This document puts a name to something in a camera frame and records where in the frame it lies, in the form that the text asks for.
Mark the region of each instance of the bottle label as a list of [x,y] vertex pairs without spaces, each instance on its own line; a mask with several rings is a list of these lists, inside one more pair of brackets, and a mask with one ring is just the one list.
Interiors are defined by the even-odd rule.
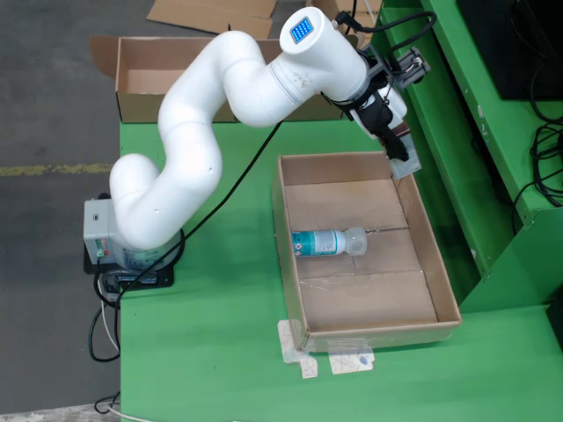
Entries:
[[297,231],[292,233],[296,257],[336,255],[338,240],[334,230]]
[[125,265],[131,270],[144,270],[152,266],[162,255],[163,253],[159,249],[153,249],[151,251],[131,251],[130,249],[123,248]]

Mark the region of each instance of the gray control box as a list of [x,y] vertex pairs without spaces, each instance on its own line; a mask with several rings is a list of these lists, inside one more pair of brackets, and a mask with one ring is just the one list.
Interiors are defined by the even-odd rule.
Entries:
[[90,261],[96,265],[113,264],[112,238],[117,235],[112,200],[87,200],[84,203],[84,244]]

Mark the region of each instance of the gray floor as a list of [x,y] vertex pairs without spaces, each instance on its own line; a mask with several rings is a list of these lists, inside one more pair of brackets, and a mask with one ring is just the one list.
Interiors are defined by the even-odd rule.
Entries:
[[[271,37],[303,3],[280,0]],[[115,161],[113,81],[91,65],[89,36],[202,35],[148,22],[151,5],[0,0],[0,414],[88,404],[119,388],[119,362],[88,356],[99,302],[81,267],[83,203],[107,191],[108,174],[6,168]],[[111,353],[97,335],[99,354]]]

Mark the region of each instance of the plastic bottle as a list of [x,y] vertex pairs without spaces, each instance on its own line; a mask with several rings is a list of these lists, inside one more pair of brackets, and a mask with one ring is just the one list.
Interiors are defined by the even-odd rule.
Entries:
[[338,255],[360,256],[368,249],[368,237],[361,227],[338,230],[297,231],[293,235],[293,252],[296,257]]

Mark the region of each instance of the blue led display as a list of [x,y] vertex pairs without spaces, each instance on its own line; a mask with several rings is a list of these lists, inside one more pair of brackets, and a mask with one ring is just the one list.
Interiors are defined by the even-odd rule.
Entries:
[[304,18],[301,22],[293,27],[291,30],[291,35],[293,36],[293,41],[300,42],[303,38],[313,32],[313,25],[309,21],[309,18]]

